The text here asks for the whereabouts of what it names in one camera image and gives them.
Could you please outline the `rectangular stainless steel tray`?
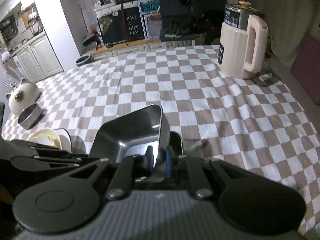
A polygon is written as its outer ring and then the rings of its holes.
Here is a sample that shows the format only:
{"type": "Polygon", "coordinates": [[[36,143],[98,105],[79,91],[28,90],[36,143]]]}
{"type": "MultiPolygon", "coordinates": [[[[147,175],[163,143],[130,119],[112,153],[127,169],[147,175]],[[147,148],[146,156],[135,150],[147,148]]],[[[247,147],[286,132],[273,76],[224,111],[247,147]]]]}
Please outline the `rectangular stainless steel tray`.
{"type": "Polygon", "coordinates": [[[108,158],[118,164],[131,155],[145,155],[153,147],[153,174],[143,183],[157,183],[166,177],[165,149],[169,146],[170,125],[163,108],[153,104],[104,123],[97,131],[89,156],[108,158]]]}

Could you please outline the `lemon pattern ceramic bowl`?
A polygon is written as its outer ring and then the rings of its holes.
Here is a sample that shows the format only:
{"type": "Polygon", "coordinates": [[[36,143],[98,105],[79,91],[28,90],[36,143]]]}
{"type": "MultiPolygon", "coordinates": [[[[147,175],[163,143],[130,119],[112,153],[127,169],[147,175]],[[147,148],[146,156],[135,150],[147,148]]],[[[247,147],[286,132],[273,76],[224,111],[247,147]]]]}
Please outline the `lemon pattern ceramic bowl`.
{"type": "Polygon", "coordinates": [[[50,128],[43,128],[36,131],[29,136],[27,141],[62,149],[60,136],[50,128]]]}

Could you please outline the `oval stainless steel bowl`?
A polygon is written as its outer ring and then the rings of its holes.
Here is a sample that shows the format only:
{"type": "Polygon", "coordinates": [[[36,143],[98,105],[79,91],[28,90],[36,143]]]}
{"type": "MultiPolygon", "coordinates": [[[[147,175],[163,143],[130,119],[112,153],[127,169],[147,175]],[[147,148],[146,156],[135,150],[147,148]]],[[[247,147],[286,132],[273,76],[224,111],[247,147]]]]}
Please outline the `oval stainless steel bowl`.
{"type": "Polygon", "coordinates": [[[24,129],[30,129],[39,120],[42,109],[38,103],[30,105],[18,117],[18,124],[24,129]]]}

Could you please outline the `cream cat shaped ceramic dish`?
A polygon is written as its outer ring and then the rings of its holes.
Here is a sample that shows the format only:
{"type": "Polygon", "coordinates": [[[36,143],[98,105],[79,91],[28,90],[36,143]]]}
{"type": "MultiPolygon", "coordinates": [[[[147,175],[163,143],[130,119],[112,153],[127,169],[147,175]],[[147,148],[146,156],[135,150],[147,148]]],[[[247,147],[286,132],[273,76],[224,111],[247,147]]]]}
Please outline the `cream cat shaped ceramic dish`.
{"type": "Polygon", "coordinates": [[[6,94],[9,109],[14,116],[20,116],[23,110],[34,104],[39,97],[38,86],[26,78],[22,78],[21,83],[11,93],[6,94]]]}

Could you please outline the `checkered brown white tablecloth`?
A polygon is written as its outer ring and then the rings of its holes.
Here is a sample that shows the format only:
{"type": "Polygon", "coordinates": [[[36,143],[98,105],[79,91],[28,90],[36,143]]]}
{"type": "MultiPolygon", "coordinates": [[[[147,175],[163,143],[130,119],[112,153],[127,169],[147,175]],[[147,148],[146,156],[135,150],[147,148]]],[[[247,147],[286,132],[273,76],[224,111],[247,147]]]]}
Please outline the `checkered brown white tablecloth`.
{"type": "Polygon", "coordinates": [[[235,79],[219,70],[217,46],[180,47],[104,59],[38,87],[46,115],[35,129],[65,128],[82,152],[105,122],[156,103],[185,150],[297,189],[307,206],[299,231],[319,223],[319,135],[267,66],[235,79]]]}

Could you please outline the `white kitchen cabinet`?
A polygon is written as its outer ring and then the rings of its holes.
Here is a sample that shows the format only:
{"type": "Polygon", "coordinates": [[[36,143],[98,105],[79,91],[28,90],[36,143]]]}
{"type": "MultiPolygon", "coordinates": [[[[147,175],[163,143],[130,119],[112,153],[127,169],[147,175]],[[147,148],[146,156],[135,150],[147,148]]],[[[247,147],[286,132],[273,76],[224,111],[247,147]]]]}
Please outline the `white kitchen cabinet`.
{"type": "Polygon", "coordinates": [[[23,77],[33,82],[63,72],[44,31],[14,51],[12,57],[23,77]]]}

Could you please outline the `grey trash bin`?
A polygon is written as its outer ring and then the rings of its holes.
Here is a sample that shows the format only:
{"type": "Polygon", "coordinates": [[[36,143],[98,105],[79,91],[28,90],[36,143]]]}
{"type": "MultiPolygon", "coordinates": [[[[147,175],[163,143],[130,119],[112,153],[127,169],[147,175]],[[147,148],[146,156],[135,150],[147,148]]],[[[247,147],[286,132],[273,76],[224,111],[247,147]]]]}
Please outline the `grey trash bin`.
{"type": "Polygon", "coordinates": [[[94,59],[91,57],[91,55],[84,54],[79,59],[76,60],[75,64],[78,67],[80,67],[80,66],[83,66],[84,64],[92,63],[93,61],[94,61],[94,59]]]}

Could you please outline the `beige electric kettle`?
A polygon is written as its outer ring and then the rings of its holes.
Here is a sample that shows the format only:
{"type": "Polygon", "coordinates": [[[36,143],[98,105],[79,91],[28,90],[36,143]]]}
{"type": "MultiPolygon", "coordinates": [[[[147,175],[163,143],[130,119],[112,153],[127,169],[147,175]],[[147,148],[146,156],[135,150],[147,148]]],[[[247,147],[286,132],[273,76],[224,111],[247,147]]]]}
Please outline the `beige electric kettle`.
{"type": "Polygon", "coordinates": [[[225,74],[251,79],[262,70],[268,39],[264,14],[239,1],[225,6],[221,27],[218,65],[225,74]]]}

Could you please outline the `black have a nice day sign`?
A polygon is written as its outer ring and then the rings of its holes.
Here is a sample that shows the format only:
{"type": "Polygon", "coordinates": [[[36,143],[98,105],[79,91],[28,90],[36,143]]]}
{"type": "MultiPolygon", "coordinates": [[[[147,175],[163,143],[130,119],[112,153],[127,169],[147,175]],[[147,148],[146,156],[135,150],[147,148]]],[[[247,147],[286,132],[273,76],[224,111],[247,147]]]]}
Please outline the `black have a nice day sign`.
{"type": "Polygon", "coordinates": [[[137,7],[124,9],[124,27],[127,41],[144,39],[144,31],[137,7]]]}

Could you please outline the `blue framed poster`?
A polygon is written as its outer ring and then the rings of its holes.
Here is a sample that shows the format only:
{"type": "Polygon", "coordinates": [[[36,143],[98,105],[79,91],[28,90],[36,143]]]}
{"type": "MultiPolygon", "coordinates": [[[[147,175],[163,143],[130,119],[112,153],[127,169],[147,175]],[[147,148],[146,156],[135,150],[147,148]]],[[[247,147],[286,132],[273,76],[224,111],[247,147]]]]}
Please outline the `blue framed poster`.
{"type": "Polygon", "coordinates": [[[138,9],[145,39],[159,39],[162,29],[159,0],[139,0],[138,9]]]}

